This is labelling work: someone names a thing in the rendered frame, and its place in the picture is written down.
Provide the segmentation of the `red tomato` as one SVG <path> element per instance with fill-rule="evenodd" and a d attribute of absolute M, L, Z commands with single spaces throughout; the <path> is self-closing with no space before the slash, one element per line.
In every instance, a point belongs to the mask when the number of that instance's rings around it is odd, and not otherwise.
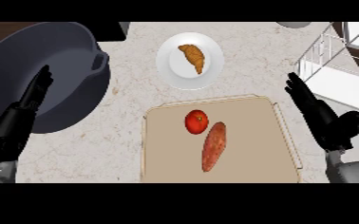
<path fill-rule="evenodd" d="M 185 117 L 185 128 L 191 134 L 201 134 L 207 130 L 209 118 L 203 110 L 192 110 Z"/>

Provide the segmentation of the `grey round object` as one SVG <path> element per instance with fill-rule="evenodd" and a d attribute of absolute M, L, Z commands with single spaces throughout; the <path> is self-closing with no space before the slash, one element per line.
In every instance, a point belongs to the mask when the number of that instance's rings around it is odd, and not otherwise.
<path fill-rule="evenodd" d="M 285 28 L 305 28 L 312 22 L 276 22 Z"/>

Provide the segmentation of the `beige tray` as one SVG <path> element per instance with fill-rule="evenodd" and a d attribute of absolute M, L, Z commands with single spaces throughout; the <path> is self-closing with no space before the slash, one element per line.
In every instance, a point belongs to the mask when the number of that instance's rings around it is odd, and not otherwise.
<path fill-rule="evenodd" d="M 210 123 L 226 125 L 226 148 L 207 172 L 207 135 L 194 135 L 185 128 L 185 116 L 195 109 L 206 112 Z M 152 108 L 143 123 L 142 180 L 297 183 L 299 166 L 269 98 L 253 96 Z"/>

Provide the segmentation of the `orange sweet potato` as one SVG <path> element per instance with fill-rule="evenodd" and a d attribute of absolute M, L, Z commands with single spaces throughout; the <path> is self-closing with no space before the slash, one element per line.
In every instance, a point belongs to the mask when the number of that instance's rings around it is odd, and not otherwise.
<path fill-rule="evenodd" d="M 209 172 L 226 148 L 226 124 L 217 122 L 207 134 L 203 149 L 203 171 Z"/>

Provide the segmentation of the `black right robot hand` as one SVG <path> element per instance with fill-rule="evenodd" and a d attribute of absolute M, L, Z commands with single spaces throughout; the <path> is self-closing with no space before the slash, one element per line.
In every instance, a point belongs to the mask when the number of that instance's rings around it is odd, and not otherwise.
<path fill-rule="evenodd" d="M 319 147 L 327 151 L 353 148 L 350 139 L 359 135 L 359 111 L 337 115 L 319 100 L 297 74 L 288 74 L 285 90 L 299 108 Z"/>

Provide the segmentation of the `dark appliance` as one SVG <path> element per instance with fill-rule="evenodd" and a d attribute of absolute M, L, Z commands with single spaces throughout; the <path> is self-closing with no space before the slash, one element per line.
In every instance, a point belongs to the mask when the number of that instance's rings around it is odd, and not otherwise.
<path fill-rule="evenodd" d="M 96 40 L 99 42 L 121 42 L 126 40 L 129 22 L 102 22 L 89 25 Z"/>

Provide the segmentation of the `brown croissant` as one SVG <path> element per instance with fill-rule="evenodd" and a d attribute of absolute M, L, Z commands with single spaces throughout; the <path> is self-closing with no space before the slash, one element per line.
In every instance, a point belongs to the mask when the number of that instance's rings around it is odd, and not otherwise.
<path fill-rule="evenodd" d="M 206 66 L 204 52 L 195 45 L 180 45 L 179 50 L 183 52 L 189 64 L 195 66 L 197 73 L 201 74 Z"/>

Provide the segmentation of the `dark grey pan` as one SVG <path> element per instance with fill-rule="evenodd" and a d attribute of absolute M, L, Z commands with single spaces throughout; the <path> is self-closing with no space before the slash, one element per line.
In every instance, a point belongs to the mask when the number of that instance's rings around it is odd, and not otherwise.
<path fill-rule="evenodd" d="M 74 22 L 43 22 L 0 40 L 0 112 L 22 96 L 40 69 L 53 83 L 37 112 L 33 132 L 76 125 L 95 110 L 110 84 L 110 56 L 90 30 Z"/>

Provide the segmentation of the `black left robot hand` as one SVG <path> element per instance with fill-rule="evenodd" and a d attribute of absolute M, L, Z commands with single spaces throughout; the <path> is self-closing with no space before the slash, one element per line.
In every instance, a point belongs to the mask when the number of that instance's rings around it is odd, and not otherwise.
<path fill-rule="evenodd" d="M 21 100 L 11 103 L 0 115 L 0 162 L 18 160 L 52 83 L 52 73 L 46 65 L 27 86 Z"/>

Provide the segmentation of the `white plate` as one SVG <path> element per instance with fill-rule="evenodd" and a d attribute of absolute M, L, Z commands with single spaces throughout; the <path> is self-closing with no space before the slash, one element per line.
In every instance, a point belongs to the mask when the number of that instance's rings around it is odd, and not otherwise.
<path fill-rule="evenodd" d="M 180 33 L 163 43 L 155 65 L 170 86 L 182 90 L 203 89 L 213 84 L 223 69 L 222 48 L 204 34 Z"/>

